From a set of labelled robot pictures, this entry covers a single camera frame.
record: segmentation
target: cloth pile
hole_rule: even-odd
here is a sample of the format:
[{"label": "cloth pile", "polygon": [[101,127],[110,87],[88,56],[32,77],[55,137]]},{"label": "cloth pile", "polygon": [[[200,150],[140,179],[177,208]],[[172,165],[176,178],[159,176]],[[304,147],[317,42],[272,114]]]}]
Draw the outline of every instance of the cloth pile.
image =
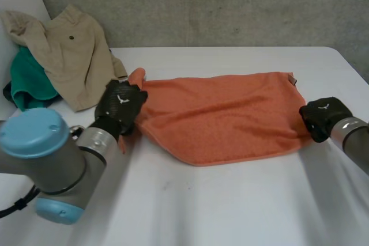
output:
[{"label": "cloth pile", "polygon": [[1,19],[20,45],[3,93],[22,111],[47,107],[58,95],[73,111],[87,109],[99,102],[110,80],[127,76],[99,23],[72,5],[45,24],[15,11]]}]

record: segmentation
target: beige jacket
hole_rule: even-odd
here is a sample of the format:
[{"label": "beige jacket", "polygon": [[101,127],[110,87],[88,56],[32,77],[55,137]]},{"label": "beige jacket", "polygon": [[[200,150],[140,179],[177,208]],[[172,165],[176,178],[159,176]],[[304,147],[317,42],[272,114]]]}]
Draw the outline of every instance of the beige jacket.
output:
[{"label": "beige jacket", "polygon": [[72,5],[45,24],[13,11],[5,12],[2,21],[74,111],[96,105],[111,79],[127,76],[122,62],[109,52],[99,23]]}]

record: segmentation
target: white logo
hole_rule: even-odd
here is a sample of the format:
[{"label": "white logo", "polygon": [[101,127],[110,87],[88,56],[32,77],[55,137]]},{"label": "white logo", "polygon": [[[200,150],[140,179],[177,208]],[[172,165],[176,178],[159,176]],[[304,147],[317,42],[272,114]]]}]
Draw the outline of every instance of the white logo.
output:
[{"label": "white logo", "polygon": [[117,97],[118,97],[118,100],[119,100],[119,102],[121,102],[121,104],[123,104],[123,103],[127,103],[127,102],[129,102],[129,99],[121,99],[120,97],[119,97],[119,95],[117,94],[116,95]]},{"label": "white logo", "polygon": [[328,109],[329,107],[329,104],[327,104],[327,106],[324,106],[324,107],[318,107],[318,109]]}]

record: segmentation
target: fabric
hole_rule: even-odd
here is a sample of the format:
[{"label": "fabric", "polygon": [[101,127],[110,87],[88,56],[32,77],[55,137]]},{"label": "fabric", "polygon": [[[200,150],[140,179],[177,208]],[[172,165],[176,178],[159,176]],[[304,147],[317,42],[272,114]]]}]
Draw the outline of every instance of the fabric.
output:
[{"label": "fabric", "polygon": [[48,107],[59,96],[26,47],[20,47],[10,67],[12,77],[10,94],[21,110]]},{"label": "fabric", "polygon": [[304,98],[290,73],[144,81],[129,77],[149,98],[136,125],[151,141],[196,166],[276,157],[311,137],[299,115]]},{"label": "fabric", "polygon": [[4,12],[2,21],[74,111],[96,105],[110,80],[127,76],[122,62],[109,52],[102,27],[72,5],[44,25],[13,11]]}]

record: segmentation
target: black cable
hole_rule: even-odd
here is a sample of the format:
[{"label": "black cable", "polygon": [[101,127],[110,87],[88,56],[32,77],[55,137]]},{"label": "black cable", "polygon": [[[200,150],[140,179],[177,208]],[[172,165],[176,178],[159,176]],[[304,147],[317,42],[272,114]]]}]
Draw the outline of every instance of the black cable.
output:
[{"label": "black cable", "polygon": [[8,207],[6,210],[1,210],[0,218],[6,217],[17,210],[24,209],[25,207],[27,207],[27,204],[32,201],[39,193],[40,190],[36,186],[33,186],[31,190],[28,191],[27,195],[16,201],[13,206]]}]

